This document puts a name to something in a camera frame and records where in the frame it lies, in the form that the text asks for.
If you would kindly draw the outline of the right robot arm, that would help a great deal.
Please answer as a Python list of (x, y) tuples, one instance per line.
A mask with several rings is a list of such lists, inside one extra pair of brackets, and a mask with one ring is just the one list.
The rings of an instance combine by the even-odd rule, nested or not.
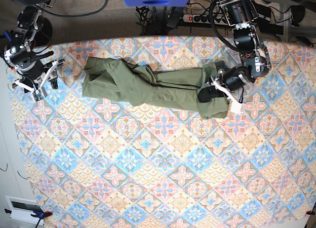
[(51, 0), (12, 0), (24, 7), (17, 19), (14, 31), (5, 31), (3, 37), (8, 44), (1, 51), (0, 56), (5, 63), (15, 69), (20, 75), (12, 87), (20, 86), (24, 91), (30, 92), (36, 99), (46, 96), (44, 85), (51, 84), (53, 89), (58, 89), (57, 66), (62, 61), (42, 63), (42, 59), (53, 55), (53, 51), (41, 54), (35, 52), (36, 46), (47, 45), (51, 41), (52, 25), (43, 16), (43, 8)]

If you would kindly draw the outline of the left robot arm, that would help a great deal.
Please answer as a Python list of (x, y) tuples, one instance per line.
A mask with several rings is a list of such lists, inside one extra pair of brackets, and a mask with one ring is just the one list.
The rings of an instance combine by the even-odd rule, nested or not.
[[(218, 7), (233, 31), (234, 43), (227, 41), (217, 30), (213, 10)], [(208, 20), (218, 39), (231, 50), (238, 52), (241, 65), (220, 69), (211, 76), (197, 95), (201, 103), (214, 98), (232, 99), (232, 92), (238, 91), (238, 103), (243, 102), (244, 86), (264, 77), (271, 69), (268, 50), (261, 41), (256, 28), (257, 10), (251, 0), (214, 0), (209, 7)]]

